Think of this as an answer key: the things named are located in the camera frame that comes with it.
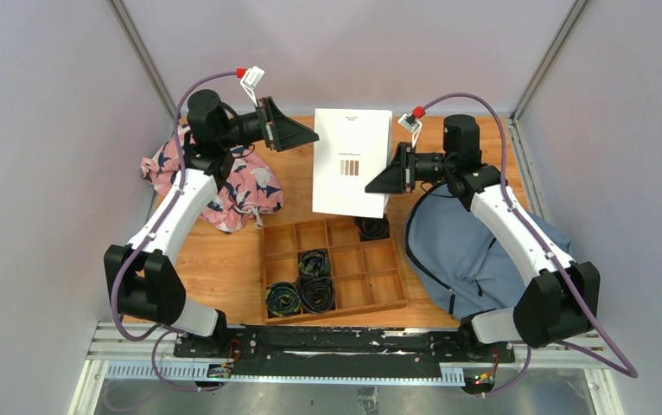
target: wooden table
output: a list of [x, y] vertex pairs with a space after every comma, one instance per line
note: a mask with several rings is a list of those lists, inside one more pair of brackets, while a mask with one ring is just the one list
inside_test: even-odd
[[[297, 121], [313, 128], [313, 117]], [[481, 128], [481, 149], [485, 163], [500, 167], [500, 138], [493, 118], [477, 118]], [[393, 123], [394, 146], [409, 141], [410, 134]], [[442, 152], [442, 118], [426, 117], [417, 144], [418, 151]], [[326, 218], [330, 215], [311, 212], [313, 146], [305, 145], [275, 153], [259, 144], [256, 152], [271, 166], [284, 191], [284, 206], [274, 215], [264, 215], [268, 225]], [[507, 179], [519, 200], [526, 199], [514, 154], [507, 152]], [[343, 316], [309, 322], [310, 325], [456, 327], [458, 322], [429, 299], [423, 285], [410, 268], [402, 247], [404, 220], [423, 191], [418, 187], [411, 195], [392, 195], [387, 205], [391, 232], [396, 238], [399, 261], [410, 302], [398, 310], [379, 311], [359, 316]], [[189, 297], [222, 310], [229, 323], [261, 324], [259, 231], [251, 224], [239, 232], [226, 235], [203, 220], [197, 220], [181, 249], [175, 264]]]

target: white paper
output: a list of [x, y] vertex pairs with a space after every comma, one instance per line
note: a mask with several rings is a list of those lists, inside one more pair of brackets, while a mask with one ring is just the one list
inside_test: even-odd
[[313, 211], [381, 218], [388, 195], [364, 187], [389, 160], [391, 111], [316, 109]]

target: white connector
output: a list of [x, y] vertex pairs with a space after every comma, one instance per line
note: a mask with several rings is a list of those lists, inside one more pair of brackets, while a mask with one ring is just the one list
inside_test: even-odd
[[419, 119], [414, 118], [412, 123], [409, 123], [407, 121], [407, 118], [410, 117], [410, 114], [402, 114], [402, 117], [398, 119], [398, 124], [402, 125], [407, 131], [411, 133], [415, 133], [415, 131], [419, 131], [423, 127], [423, 123], [420, 122]]
[[259, 67], [251, 67], [247, 69], [245, 75], [239, 80], [239, 85], [245, 90], [254, 106], [258, 106], [258, 98], [255, 96], [255, 88], [258, 86], [263, 76], [264, 70]]
[[410, 117], [410, 114], [402, 114], [402, 117], [398, 119], [398, 124], [402, 125], [407, 131], [412, 133], [412, 148], [415, 149], [417, 146], [417, 137], [420, 136], [420, 130], [423, 129], [423, 122], [419, 118], [413, 118], [413, 122], [410, 123], [407, 118]]
[[264, 76], [264, 70], [259, 67], [251, 67], [245, 72], [245, 76], [239, 81], [243, 86], [246, 86], [249, 89], [254, 90], [258, 87], [260, 80]]

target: red connector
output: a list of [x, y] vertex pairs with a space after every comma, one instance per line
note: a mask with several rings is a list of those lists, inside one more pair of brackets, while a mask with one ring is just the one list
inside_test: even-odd
[[414, 110], [412, 110], [412, 116], [420, 119], [425, 116], [425, 109], [422, 108], [421, 106], [416, 107]]

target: metal frame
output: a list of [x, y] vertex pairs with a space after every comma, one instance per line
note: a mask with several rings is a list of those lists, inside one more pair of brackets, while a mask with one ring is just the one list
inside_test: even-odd
[[145, 74], [148, 75], [150, 84], [153, 86], [153, 89], [156, 90], [158, 99], [161, 100], [161, 104], [163, 104], [169, 117], [174, 117], [175, 101], [171, 98], [170, 91], [166, 86], [166, 83], [163, 81], [161, 73], [158, 72], [156, 64], [153, 62], [153, 59], [150, 58], [148, 49], [145, 47], [145, 42], [143, 42], [143, 39], [140, 37], [140, 33], [138, 33], [135, 23], [132, 21], [130, 13], [124, 5], [123, 0], [107, 0], [107, 3], [110, 5], [115, 18], [118, 20], [125, 38], [127, 38], [130, 43], [132, 51], [140, 61], [140, 65], [143, 66]]
[[514, 107], [514, 111], [512, 112], [508, 124], [510, 127], [509, 137], [512, 140], [514, 155], [517, 157], [517, 165], [519, 166], [519, 172], [522, 177], [522, 183], [525, 187], [527, 199], [530, 202], [530, 209], [546, 219], [548, 217], [547, 207], [543, 203], [542, 194], [539, 192], [540, 187], [538, 186], [537, 176], [533, 171], [532, 158], [530, 157], [530, 152], [527, 148], [519, 122], [589, 3], [590, 0], [575, 0], [573, 5], [570, 6], [570, 10], [565, 16], [563, 23], [560, 25], [560, 29], [552, 39], [552, 43], [544, 53], [544, 56], [527, 84], [527, 87], [522, 92], [519, 102]]
[[[137, 58], [140, 60], [143, 69], [153, 85], [158, 98], [161, 100], [166, 112], [173, 116], [175, 111], [175, 104], [172, 100], [169, 90], [162, 80], [155, 63], [150, 58], [147, 48], [145, 47], [135, 24], [130, 18], [127, 8], [122, 0], [107, 0], [110, 4], [112, 11], [115, 14], [120, 26], [122, 27], [125, 37], [130, 42], [133, 51]], [[534, 213], [547, 218], [547, 209], [543, 204], [543, 197], [539, 193], [538, 180], [533, 171], [532, 158], [527, 149], [525, 138], [523, 137], [522, 130], [519, 125], [527, 106], [532, 101], [532, 97], [542, 84], [547, 73], [564, 43], [576, 26], [578, 20], [585, 11], [589, 0], [575, 0], [570, 8], [568, 15], [564, 18], [563, 24], [557, 31], [555, 38], [550, 44], [547, 52], [544, 54], [537, 70], [534, 72], [527, 87], [522, 93], [522, 96], [511, 114], [506, 114], [507, 129], [514, 150], [514, 155], [517, 159], [522, 183], [525, 188], [527, 199], [530, 203], [530, 210]], [[128, 323], [128, 329], [134, 331], [145, 331], [149, 324], [143, 323]], [[431, 331], [431, 330], [445, 330], [445, 329], [407, 329], [415, 331]], [[133, 361], [145, 362], [150, 361], [150, 353], [152, 351], [154, 341], [161, 334], [161, 330], [157, 330], [153, 335], [146, 339], [146, 342], [132, 343], [124, 342], [122, 336], [116, 331], [112, 323], [99, 323], [95, 331], [92, 344], [86, 357], [85, 365], [82, 369], [79, 384], [74, 393], [72, 404], [69, 413], [85, 414], [93, 413], [96, 404], [99, 400], [100, 390], [103, 386], [105, 374], [110, 366], [111, 361]], [[604, 344], [598, 335], [587, 334], [578, 336], [571, 339], [577, 344], [584, 347], [591, 348], [599, 354], [605, 354]], [[158, 347], [158, 354], [162, 361], [184, 361], [189, 363], [198, 362], [213, 362], [208, 359], [176, 359], [173, 356], [173, 346], [175, 342], [175, 335], [168, 335], [163, 339]], [[517, 360], [513, 364], [501, 365], [502, 367], [521, 368], [522, 362], [525, 359], [526, 348], [522, 346], [514, 346], [515, 355]], [[466, 365], [456, 364], [442, 364], [444, 368], [474, 368], [485, 367], [487, 364], [470, 363]], [[580, 354], [575, 350], [569, 350], [561, 346], [549, 346], [547, 348], [535, 349], [532, 351], [531, 368], [578, 368], [584, 371], [586, 379], [589, 383], [590, 395], [593, 400], [596, 412], [599, 415], [605, 414], [623, 414], [621, 402], [619, 401], [618, 393], [616, 392], [612, 371], [599, 361], [595, 361], [588, 356]]]
[[[151, 327], [148, 323], [126, 323], [125, 327], [132, 332], [144, 332]], [[404, 331], [390, 331], [387, 335], [405, 335], [409, 333], [427, 333], [429, 331], [454, 331], [453, 328], [436, 329], [405, 329]], [[87, 352], [85, 365], [82, 369], [79, 384], [74, 393], [72, 404], [69, 409], [70, 414], [93, 413], [99, 401], [99, 395], [106, 379], [114, 377], [109, 375], [108, 370], [111, 365], [113, 369], [118, 367], [117, 372], [121, 379], [143, 379], [144, 373], [135, 367], [146, 366], [150, 363], [155, 341], [165, 332], [164, 329], [158, 329], [143, 342], [126, 342], [119, 334], [114, 324], [111, 322], [101, 322], [94, 332], [92, 344]], [[590, 348], [598, 354], [603, 352], [602, 339], [594, 334], [587, 333], [570, 339], [575, 344]], [[173, 348], [176, 342], [176, 334], [170, 334], [164, 337], [158, 346], [157, 353], [160, 360], [165, 365], [166, 362], [173, 365], [185, 367], [202, 367], [208, 363], [221, 363], [225, 359], [178, 359], [173, 356]], [[500, 367], [509, 367], [521, 369], [526, 357], [526, 347], [514, 345], [516, 361], [514, 363], [501, 364]], [[431, 385], [431, 386], [453, 386], [456, 374], [464, 369], [474, 369], [489, 367], [490, 363], [442, 363], [442, 372], [448, 374], [445, 379], [429, 380], [363, 380], [363, 379], [312, 379], [312, 378], [279, 378], [279, 377], [238, 377], [234, 381], [251, 383], [301, 383], [301, 384], [359, 384], [359, 385]], [[611, 370], [594, 359], [581, 354], [572, 349], [558, 345], [550, 345], [546, 348], [532, 350], [532, 360], [530, 368], [570, 368], [582, 369], [589, 383], [589, 390], [595, 409], [599, 415], [619, 414], [621, 403], [615, 391], [614, 382], [611, 377]], [[173, 380], [191, 380], [195, 373], [187, 370], [184, 375], [173, 373]]]

